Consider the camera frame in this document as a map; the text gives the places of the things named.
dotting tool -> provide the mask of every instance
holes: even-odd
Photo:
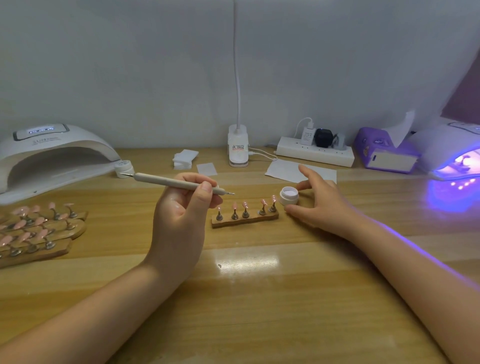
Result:
[[[133,177],[138,182],[160,184],[162,186],[176,187],[176,188],[181,188],[181,189],[190,190],[190,191],[195,191],[197,187],[200,186],[199,183],[195,183],[195,182],[174,180],[173,178],[154,176],[154,175],[145,174],[145,173],[135,173],[135,174],[122,173],[122,174],[125,176]],[[223,196],[224,194],[234,194],[232,192],[227,192],[223,188],[219,188],[219,187],[213,187],[212,192],[213,194],[217,194],[219,196]]]

tissue box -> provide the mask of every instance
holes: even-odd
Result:
[[[361,128],[353,142],[365,168],[410,173],[421,154],[408,141],[395,148],[386,130]]]

hand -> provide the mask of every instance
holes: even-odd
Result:
[[[223,202],[212,195],[217,183],[201,174],[180,173],[175,179],[201,183],[193,191],[166,187],[158,200],[153,219],[152,246],[145,258],[175,290],[193,271],[205,239],[205,219],[209,208]]]
[[[300,182],[297,190],[312,188],[315,205],[313,208],[287,205],[285,211],[314,227],[348,239],[350,227],[361,213],[345,200],[333,181],[324,181],[317,172],[303,165],[299,165],[299,171],[308,180]]]

power strip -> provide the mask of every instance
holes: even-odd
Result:
[[[287,138],[286,136],[280,138],[275,154],[277,156],[335,164],[342,167],[351,167],[355,160],[352,148],[349,146],[346,147],[346,150],[304,146],[300,144],[300,139]]]

white jar lid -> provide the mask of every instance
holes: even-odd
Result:
[[[280,191],[280,203],[283,206],[296,205],[299,200],[299,192],[296,188],[287,186]]]
[[[119,160],[115,163],[114,167],[118,178],[128,178],[128,176],[124,176],[120,173],[135,174],[133,165],[129,160]]]

